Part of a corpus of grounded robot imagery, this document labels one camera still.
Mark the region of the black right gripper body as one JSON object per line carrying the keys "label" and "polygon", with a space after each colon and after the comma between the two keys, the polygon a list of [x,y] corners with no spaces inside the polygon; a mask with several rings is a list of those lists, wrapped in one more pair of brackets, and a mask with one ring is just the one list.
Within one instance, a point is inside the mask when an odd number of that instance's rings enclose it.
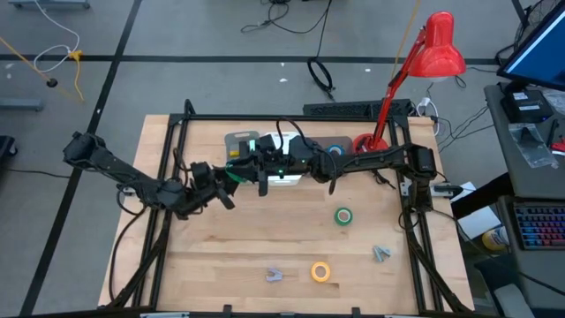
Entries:
{"label": "black right gripper body", "polygon": [[281,134],[261,136],[258,139],[259,196],[268,192],[268,178],[284,179],[287,175],[304,175],[311,170],[314,151],[311,141],[303,142],[299,135],[286,140]]}

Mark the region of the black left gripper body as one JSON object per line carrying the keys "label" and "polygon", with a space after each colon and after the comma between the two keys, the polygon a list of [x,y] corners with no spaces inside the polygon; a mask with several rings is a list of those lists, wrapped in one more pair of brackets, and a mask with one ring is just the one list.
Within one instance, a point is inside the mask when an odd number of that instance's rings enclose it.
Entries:
{"label": "black left gripper body", "polygon": [[210,167],[208,163],[200,162],[191,163],[190,169],[192,179],[186,191],[186,213],[202,213],[214,199],[218,199],[226,209],[235,207],[230,196],[237,190],[237,182],[224,168]]}

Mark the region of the yellow tape roll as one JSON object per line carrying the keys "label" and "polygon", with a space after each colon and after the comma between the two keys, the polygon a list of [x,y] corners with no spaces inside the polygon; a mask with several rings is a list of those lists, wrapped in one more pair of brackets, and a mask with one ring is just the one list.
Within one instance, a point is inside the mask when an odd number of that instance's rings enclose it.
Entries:
{"label": "yellow tape roll", "polygon": [[324,261],[317,261],[311,267],[311,277],[318,283],[325,283],[330,278],[330,267]]}

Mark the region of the white plastic bin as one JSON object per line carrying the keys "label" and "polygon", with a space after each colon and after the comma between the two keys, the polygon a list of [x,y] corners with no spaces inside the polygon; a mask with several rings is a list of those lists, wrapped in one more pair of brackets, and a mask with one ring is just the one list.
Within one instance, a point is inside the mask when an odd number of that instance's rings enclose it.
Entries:
{"label": "white plastic bin", "polygon": [[[290,141],[298,136],[297,132],[282,132],[282,141],[278,132],[267,132],[265,136],[271,136],[276,148],[282,145],[282,152],[287,155],[289,153]],[[268,176],[269,186],[296,186],[301,179],[301,175],[285,175],[280,178],[278,176]]]}

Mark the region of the black power strip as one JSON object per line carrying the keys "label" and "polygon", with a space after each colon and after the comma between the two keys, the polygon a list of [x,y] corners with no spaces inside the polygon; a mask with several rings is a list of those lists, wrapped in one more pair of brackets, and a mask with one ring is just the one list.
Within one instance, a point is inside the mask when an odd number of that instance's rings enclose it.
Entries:
{"label": "black power strip", "polygon": [[[376,120],[382,104],[383,101],[310,103],[303,106],[303,114],[315,117],[366,117]],[[388,112],[391,116],[410,116],[414,113],[413,103],[409,99],[393,100]]]}

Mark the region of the white charger plug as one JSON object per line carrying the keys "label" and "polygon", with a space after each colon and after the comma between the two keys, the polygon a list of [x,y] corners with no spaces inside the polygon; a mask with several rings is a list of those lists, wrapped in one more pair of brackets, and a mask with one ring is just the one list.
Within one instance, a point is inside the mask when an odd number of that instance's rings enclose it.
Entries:
{"label": "white charger plug", "polygon": [[415,107],[415,111],[419,117],[427,117],[426,111],[428,109],[433,111],[430,118],[434,122],[434,135],[437,136],[440,130],[438,124],[439,112],[433,101],[429,97],[423,97],[420,103]]}

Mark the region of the red desk lamp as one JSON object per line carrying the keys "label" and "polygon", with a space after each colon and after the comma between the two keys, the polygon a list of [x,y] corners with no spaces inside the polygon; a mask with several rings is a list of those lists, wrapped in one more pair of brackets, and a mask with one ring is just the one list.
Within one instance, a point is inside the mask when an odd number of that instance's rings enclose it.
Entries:
{"label": "red desk lamp", "polygon": [[366,153],[389,148],[383,139],[388,112],[396,91],[407,77],[446,78],[465,73],[466,63],[454,46],[454,16],[448,11],[432,14],[420,29],[402,68],[388,83],[374,132],[359,135],[353,141],[355,153]]}

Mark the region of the white paper sheet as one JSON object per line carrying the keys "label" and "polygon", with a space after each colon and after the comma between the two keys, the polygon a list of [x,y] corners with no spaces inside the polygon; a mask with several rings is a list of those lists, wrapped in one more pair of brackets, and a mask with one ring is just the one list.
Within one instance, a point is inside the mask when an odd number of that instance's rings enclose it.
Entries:
{"label": "white paper sheet", "polygon": [[[457,202],[476,190],[472,182],[466,182],[460,185],[460,187],[462,191],[450,200],[451,203]],[[469,239],[475,239],[483,233],[501,226],[501,220],[488,206],[476,210],[467,216],[459,217],[458,223]]]}

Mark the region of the grey metal furniture base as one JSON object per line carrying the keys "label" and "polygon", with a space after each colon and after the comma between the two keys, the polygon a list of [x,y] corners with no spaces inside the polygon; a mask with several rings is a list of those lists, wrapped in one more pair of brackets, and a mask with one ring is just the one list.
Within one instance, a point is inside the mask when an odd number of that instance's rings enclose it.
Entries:
{"label": "grey metal furniture base", "polygon": [[30,110],[42,111],[44,109],[41,100],[20,99],[20,98],[0,98],[0,110]]}
{"label": "grey metal furniture base", "polygon": [[41,8],[75,6],[85,10],[91,7],[88,0],[8,0],[8,3],[18,9],[23,8],[25,5],[39,5]]}

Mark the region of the grey side desk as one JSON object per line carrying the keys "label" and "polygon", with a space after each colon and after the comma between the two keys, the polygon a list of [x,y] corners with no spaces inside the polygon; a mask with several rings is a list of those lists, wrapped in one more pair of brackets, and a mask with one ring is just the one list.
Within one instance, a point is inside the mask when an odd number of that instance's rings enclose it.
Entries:
{"label": "grey side desk", "polygon": [[509,132],[509,120],[501,106],[501,87],[486,86],[484,93],[514,194],[521,198],[565,200],[565,156],[551,154],[557,164],[531,168]]}

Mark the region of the yellow round container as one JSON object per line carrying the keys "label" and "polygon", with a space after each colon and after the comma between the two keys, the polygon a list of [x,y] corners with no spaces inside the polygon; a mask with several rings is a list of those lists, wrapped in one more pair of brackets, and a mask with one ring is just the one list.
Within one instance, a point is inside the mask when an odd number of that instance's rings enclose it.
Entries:
{"label": "yellow round container", "polygon": [[482,234],[481,241],[491,251],[501,251],[509,246],[509,237],[504,226],[486,231]]}

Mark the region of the clear plastic bag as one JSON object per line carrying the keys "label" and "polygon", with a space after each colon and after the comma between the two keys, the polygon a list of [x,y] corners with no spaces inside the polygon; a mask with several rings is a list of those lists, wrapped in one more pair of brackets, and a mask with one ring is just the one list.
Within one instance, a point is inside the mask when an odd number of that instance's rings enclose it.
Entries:
{"label": "clear plastic bag", "polygon": [[556,158],[542,140],[537,126],[531,123],[509,124],[508,131],[531,168],[550,166],[557,169],[559,167]]}

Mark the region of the black mini computer box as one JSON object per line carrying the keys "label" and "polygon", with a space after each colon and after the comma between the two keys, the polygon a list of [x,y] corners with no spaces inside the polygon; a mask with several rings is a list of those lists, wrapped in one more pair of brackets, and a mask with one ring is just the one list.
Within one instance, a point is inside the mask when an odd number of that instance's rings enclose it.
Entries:
{"label": "black mini computer box", "polygon": [[539,90],[505,94],[501,106],[510,123],[537,124],[554,114],[553,108]]}

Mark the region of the backlit rainbow keyboard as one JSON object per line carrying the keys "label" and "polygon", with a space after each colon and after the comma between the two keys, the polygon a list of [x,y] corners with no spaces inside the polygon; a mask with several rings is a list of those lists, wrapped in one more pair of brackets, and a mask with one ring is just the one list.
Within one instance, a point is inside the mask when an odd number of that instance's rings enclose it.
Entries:
{"label": "backlit rainbow keyboard", "polygon": [[565,249],[565,206],[515,205],[513,217],[524,250]]}

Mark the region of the black aluminium table frame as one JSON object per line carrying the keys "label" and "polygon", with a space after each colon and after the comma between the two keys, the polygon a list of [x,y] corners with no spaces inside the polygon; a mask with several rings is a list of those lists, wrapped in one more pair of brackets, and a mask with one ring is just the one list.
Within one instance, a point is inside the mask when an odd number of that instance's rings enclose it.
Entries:
{"label": "black aluminium table frame", "polygon": [[[149,152],[149,133],[153,127],[158,128],[163,137],[161,161],[151,162],[151,168],[159,179],[166,175],[176,177],[180,169],[173,162],[173,152],[184,152],[192,143],[192,136],[212,129],[214,134],[227,132],[230,129],[257,125],[260,129],[274,125],[277,115],[209,115],[195,113],[190,103],[179,114],[148,115],[144,122],[140,137],[137,163],[146,163]],[[370,121],[365,117],[315,117],[288,116],[288,124],[304,123],[305,127],[328,136],[330,133],[343,133],[351,136],[360,129],[366,128]],[[387,119],[389,138],[393,144],[407,144],[420,140],[424,146],[436,148],[437,143],[432,136],[432,121],[428,117],[390,116]],[[432,317],[464,317],[471,316],[472,310],[467,307],[450,289],[448,282],[437,270],[433,240],[429,230],[426,210],[417,209],[418,223],[410,220],[409,196],[397,195],[401,221],[401,234],[407,244],[406,256],[410,262],[409,276],[414,289],[415,306],[419,314]],[[141,216],[122,215],[125,223],[124,231],[117,234],[123,239],[131,231],[132,226],[145,228],[144,232],[134,233],[134,238],[143,238],[140,247],[140,260],[135,271],[123,289],[112,297],[106,309],[136,310],[141,312],[157,311],[165,264],[169,255],[170,229],[173,214],[166,209],[145,208]]]}

